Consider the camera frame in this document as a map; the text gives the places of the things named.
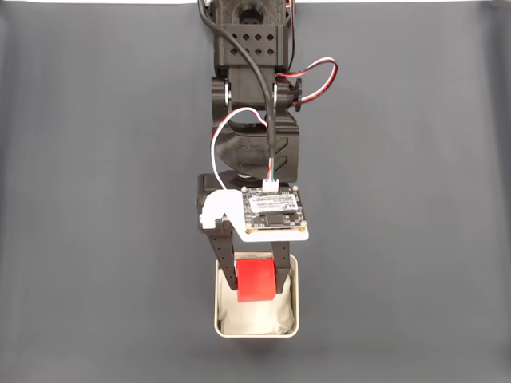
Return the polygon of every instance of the white wire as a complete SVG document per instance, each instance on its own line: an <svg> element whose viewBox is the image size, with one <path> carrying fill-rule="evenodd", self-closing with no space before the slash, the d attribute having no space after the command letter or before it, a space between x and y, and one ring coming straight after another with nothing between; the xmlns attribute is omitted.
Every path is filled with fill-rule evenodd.
<svg viewBox="0 0 511 383"><path fill-rule="evenodd" d="M296 72L296 73L279 73L279 74L276 74L276 76L281 76L281 77L301 77L303 76L305 73L307 73L307 71L312 68L314 65L317 65L317 64L322 64L324 62L331 62L332 64L335 64L335 60L332 58L332 57L322 57L320 58L319 60L316 60L314 61L312 64L310 64L307 68L305 68L304 70L301 70L299 72Z"/></svg>
<svg viewBox="0 0 511 383"><path fill-rule="evenodd" d="M259 113L254 108L249 108L247 106L244 106L243 108L234 109L222 120L222 122L220 122L218 124L218 128L216 128L215 134L213 134L213 138L211 139L211 165L213 166L213 173L215 173L215 177L223 189L227 189L227 188L225 187L224 182L222 181L222 179L220 178L220 175L218 174L218 171L216 170L216 162L215 162L216 138L218 137L218 135L220 135L220 132L222 131L222 129L228 123L229 120L231 120L236 114L238 114L240 112L245 112L245 111L254 113L255 116L257 117L257 119L259 120L259 122L261 124L263 124L265 128L268 127L267 122L261 118Z"/></svg>
<svg viewBox="0 0 511 383"><path fill-rule="evenodd" d="M314 65L318 64L320 61L333 61L333 62L335 62L335 60L334 60L333 58L331 58L331 57L323 57L323 58L320 58L319 60L314 61L314 62L313 62L312 64L310 64L310 65L307 67L307 69L305 69L305 70L308 70L310 67L312 67L312 66L314 66ZM322 92L322 91L323 91L323 90L324 90L324 89L328 86L328 84L330 84L330 82L331 82L332 78L334 77L334 75L335 75L335 65L334 65L334 68L332 68L332 72L330 73L330 76L328 77L327 82L325 82L325 84L324 84L321 88L319 88L318 90L316 90L315 92L313 92L313 93L309 94L308 96L302 97L302 102L304 102L304 101L308 101L308 100L310 100L311 98L314 98L314 97L316 97L318 94L320 94L320 93L321 93L321 92Z"/></svg>

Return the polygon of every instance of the red block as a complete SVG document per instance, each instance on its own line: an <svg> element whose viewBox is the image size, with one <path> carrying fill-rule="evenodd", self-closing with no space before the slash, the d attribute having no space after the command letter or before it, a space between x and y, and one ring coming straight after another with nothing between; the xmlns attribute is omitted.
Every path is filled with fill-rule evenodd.
<svg viewBox="0 0 511 383"><path fill-rule="evenodd" d="M239 259L238 302L271 301L277 292L273 258Z"/></svg>

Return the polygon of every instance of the black chip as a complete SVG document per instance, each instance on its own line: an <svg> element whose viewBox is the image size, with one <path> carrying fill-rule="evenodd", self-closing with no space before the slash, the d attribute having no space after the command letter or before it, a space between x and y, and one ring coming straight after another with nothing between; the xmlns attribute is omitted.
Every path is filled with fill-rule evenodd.
<svg viewBox="0 0 511 383"><path fill-rule="evenodd" d="M284 216L282 214L271 214L266 217L270 226L284 225Z"/></svg>
<svg viewBox="0 0 511 383"><path fill-rule="evenodd" d="M264 217L255 217L253 220L256 225L259 225L259 224L264 225L266 223L266 221L264 220Z"/></svg>

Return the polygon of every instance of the robotic arm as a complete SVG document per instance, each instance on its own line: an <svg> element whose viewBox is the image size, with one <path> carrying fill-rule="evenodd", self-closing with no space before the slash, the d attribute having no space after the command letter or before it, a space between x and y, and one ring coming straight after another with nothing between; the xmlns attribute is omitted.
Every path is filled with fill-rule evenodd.
<svg viewBox="0 0 511 383"><path fill-rule="evenodd" d="M212 79L213 174L198 179L199 227L208 236L232 290L237 290L232 246L233 230L244 242L270 242L276 290L282 293L290 270L289 243L308 239L299 189L299 128L288 109L325 92L337 65L329 57L300 72L289 72L295 55L295 0L199 1L203 22L215 33L215 74ZM292 53L288 63L288 26ZM324 63L334 68L327 83L303 97L297 78ZM250 111L256 124L232 122ZM266 111L261 117L258 111ZM219 174L215 153L231 171Z"/></svg>

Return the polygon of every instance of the gray surface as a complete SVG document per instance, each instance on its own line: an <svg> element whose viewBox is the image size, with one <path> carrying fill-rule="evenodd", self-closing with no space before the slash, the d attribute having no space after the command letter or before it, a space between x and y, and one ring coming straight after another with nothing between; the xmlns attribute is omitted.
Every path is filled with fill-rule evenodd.
<svg viewBox="0 0 511 383"><path fill-rule="evenodd" d="M196 7L0 5L0 381L509 382L487 23L473 3L300 7L296 68L340 64L298 115L301 329L232 342L196 233Z"/></svg>

